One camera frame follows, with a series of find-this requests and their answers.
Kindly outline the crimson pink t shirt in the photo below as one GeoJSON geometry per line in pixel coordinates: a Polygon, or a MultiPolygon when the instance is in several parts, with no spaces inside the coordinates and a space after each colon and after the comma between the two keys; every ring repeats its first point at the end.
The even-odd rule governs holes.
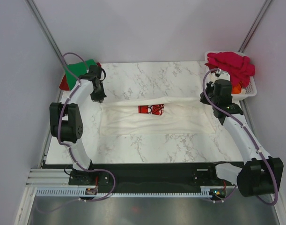
{"type": "Polygon", "coordinates": [[[255,65],[248,56],[240,56],[234,52],[209,52],[206,65],[213,65],[230,74],[232,86],[240,84],[242,88],[249,85],[250,78],[255,75],[255,65]]]}

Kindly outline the white Coca-Cola t shirt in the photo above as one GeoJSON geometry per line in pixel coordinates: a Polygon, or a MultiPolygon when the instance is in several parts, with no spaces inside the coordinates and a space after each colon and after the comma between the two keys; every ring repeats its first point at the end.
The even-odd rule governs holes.
{"type": "Polygon", "coordinates": [[[197,97],[102,103],[102,135],[213,134],[209,108],[197,97]]]}

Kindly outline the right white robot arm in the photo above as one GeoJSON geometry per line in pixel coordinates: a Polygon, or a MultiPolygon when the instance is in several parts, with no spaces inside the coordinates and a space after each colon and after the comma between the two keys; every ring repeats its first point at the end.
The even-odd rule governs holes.
{"type": "Polygon", "coordinates": [[[283,162],[273,158],[250,130],[242,109],[232,101],[230,81],[204,83],[200,102],[213,107],[214,116],[233,138],[244,162],[243,167],[218,164],[207,173],[208,181],[214,185],[229,181],[244,197],[274,194],[277,199],[283,162]]]}

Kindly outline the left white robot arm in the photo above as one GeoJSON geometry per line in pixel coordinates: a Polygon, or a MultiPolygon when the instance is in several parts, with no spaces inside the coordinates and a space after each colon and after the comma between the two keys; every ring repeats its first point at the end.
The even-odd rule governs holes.
{"type": "Polygon", "coordinates": [[[99,63],[91,65],[86,74],[78,77],[78,81],[65,100],[51,103],[49,106],[51,135],[57,138],[60,145],[66,147],[73,162],[73,169],[81,171],[79,178],[85,184],[92,184],[96,173],[91,167],[92,161],[81,139],[84,125],[80,106],[88,97],[92,102],[104,101],[105,78],[106,72],[99,63]]]}

